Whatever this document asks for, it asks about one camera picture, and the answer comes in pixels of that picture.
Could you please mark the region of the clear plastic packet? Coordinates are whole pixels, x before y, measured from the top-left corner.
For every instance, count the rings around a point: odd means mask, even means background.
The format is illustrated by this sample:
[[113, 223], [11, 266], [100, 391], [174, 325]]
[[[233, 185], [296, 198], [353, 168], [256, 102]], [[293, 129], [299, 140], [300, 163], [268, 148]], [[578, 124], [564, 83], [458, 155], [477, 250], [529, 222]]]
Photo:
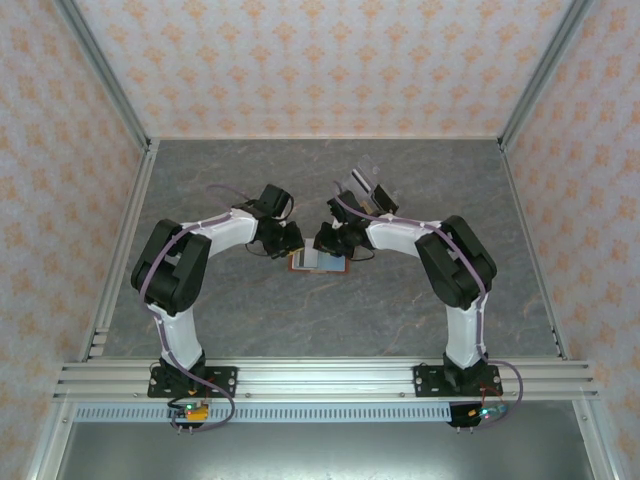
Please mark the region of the clear plastic packet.
[[[372, 190], [369, 194], [364, 194], [351, 178], [351, 171], [353, 169], [359, 169], [370, 182]], [[365, 210], [365, 213], [368, 215], [375, 216], [378, 214], [390, 214], [380, 211], [378, 209], [378, 206], [372, 199], [373, 190], [378, 184], [380, 184], [398, 204], [398, 192], [392, 189], [387, 182], [384, 182], [382, 180], [380, 167], [371, 159], [371, 157], [369, 155], [364, 155], [357, 162], [356, 166], [353, 167], [346, 176], [344, 176], [337, 182], [337, 194], [339, 195], [344, 190], [350, 190], [355, 195], [358, 203]]]

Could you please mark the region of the grey metal sheet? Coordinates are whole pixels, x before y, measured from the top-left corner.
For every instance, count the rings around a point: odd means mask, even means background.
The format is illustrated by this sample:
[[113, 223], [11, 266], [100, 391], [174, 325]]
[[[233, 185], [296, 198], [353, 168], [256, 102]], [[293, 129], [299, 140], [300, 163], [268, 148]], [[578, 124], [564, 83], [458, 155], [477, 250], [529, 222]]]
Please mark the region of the grey metal sheet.
[[595, 480], [569, 421], [455, 433], [444, 424], [80, 423], [57, 480]]

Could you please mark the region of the aluminium frame leg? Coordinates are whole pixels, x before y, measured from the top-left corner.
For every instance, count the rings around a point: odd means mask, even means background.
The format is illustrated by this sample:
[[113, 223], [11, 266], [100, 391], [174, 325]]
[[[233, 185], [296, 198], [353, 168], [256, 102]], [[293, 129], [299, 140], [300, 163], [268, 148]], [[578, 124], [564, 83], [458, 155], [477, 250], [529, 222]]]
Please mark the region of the aluminium frame leg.
[[572, 405], [594, 480], [626, 480], [602, 402], [574, 400]]
[[74, 423], [74, 402], [53, 403], [28, 470], [27, 480], [56, 480]]

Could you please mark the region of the brown leather card holder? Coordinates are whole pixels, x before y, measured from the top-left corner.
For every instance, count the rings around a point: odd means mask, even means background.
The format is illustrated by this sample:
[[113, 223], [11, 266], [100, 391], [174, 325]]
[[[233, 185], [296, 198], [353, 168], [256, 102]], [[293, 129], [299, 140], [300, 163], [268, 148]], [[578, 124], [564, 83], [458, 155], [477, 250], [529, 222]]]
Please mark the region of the brown leather card holder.
[[[305, 248], [314, 248], [314, 240], [305, 238]], [[346, 274], [348, 272], [347, 259], [345, 257], [335, 257], [328, 253], [319, 252], [319, 265], [315, 270], [294, 270], [292, 265], [293, 255], [290, 256], [289, 270], [301, 273], [318, 273], [318, 274]]]

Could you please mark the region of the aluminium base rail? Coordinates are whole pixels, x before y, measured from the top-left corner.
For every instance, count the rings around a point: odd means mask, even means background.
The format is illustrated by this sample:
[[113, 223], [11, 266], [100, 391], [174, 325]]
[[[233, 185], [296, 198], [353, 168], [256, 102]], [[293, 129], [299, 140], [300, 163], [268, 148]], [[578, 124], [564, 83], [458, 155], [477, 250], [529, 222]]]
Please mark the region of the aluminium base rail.
[[[54, 398], [62, 401], [143, 401], [151, 358], [96, 357], [62, 367]], [[240, 402], [415, 402], [412, 357], [233, 358]], [[602, 386], [585, 361], [512, 358], [500, 367], [503, 399], [597, 399]]]

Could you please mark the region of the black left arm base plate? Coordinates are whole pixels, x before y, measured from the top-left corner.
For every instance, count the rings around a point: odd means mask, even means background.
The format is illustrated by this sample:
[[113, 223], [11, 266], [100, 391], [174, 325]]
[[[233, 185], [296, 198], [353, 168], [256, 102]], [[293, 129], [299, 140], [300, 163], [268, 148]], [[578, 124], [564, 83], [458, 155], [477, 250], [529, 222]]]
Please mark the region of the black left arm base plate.
[[[156, 365], [151, 368], [147, 396], [152, 399], [221, 398], [222, 394], [184, 375], [173, 367]], [[238, 369], [231, 366], [205, 366], [198, 376], [235, 396]]]

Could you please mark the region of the aluminium corner post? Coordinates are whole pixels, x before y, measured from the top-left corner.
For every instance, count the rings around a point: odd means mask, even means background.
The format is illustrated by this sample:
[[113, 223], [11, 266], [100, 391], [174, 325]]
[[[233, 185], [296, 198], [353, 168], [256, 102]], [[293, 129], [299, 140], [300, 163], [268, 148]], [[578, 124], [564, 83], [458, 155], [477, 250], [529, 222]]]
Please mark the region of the aluminium corner post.
[[151, 140], [76, 0], [52, 0], [52, 2], [123, 120], [126, 130], [135, 144], [141, 150], [147, 151]]
[[501, 152], [505, 153], [516, 141], [517, 135], [534, 109], [547, 82], [554, 73], [593, 3], [594, 0], [571, 0], [569, 8], [551, 37], [526, 88], [509, 116], [502, 134], [497, 139]]

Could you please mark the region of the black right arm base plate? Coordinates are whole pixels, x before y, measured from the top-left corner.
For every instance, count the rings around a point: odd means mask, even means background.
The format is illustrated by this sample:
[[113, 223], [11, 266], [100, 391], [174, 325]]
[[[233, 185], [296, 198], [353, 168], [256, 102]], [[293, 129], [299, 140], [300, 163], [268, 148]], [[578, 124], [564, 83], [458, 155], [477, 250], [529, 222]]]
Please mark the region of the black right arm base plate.
[[503, 394], [498, 368], [484, 363], [468, 369], [419, 364], [413, 367], [413, 386], [417, 397], [480, 397], [483, 394]]

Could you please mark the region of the aluminium side rail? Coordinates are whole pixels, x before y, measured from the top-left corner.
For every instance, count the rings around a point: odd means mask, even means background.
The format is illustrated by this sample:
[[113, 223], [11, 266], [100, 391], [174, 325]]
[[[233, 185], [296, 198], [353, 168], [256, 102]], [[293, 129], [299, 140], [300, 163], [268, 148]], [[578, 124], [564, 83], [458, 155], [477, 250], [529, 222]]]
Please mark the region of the aluminium side rail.
[[501, 156], [501, 162], [504, 167], [504, 171], [507, 176], [507, 180], [511, 189], [511, 193], [514, 198], [516, 210], [518, 212], [518, 216], [522, 225], [524, 237], [526, 240], [526, 245], [529, 251], [529, 255], [531, 257], [537, 284], [540, 290], [541, 299], [545, 306], [547, 318], [550, 324], [551, 333], [553, 335], [554, 342], [556, 345], [556, 350], [558, 352], [558, 357], [562, 361], [568, 361], [571, 359], [571, 354], [568, 350], [567, 339], [564, 332], [564, 328], [561, 322], [558, 320], [556, 305], [552, 298], [550, 290], [548, 288], [546, 274], [539, 261], [538, 252], [536, 251], [536, 248], [534, 245], [534, 239], [533, 239], [532, 231], [531, 231], [529, 221], [527, 219], [526, 212], [524, 209], [524, 204], [520, 198], [520, 194], [515, 182], [515, 176], [510, 166], [506, 151], [501, 150], [500, 156]]
[[136, 176], [119, 223], [109, 269], [79, 353], [78, 360], [80, 362], [86, 362], [92, 358], [92, 351], [95, 349], [98, 350], [97, 356], [100, 356], [103, 351], [103, 346], [98, 343], [98, 340], [106, 340], [112, 323], [131, 245], [160, 143], [159, 138], [152, 138], [140, 158]]

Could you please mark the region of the black card with white print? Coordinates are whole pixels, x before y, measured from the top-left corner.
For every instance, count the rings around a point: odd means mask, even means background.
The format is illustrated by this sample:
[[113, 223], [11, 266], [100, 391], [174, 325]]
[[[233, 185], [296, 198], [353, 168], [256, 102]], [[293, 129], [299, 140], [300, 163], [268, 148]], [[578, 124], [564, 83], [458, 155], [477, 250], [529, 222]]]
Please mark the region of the black card with white print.
[[399, 205], [380, 184], [374, 188], [372, 199], [378, 206], [378, 209], [385, 213], [395, 215], [399, 209]]

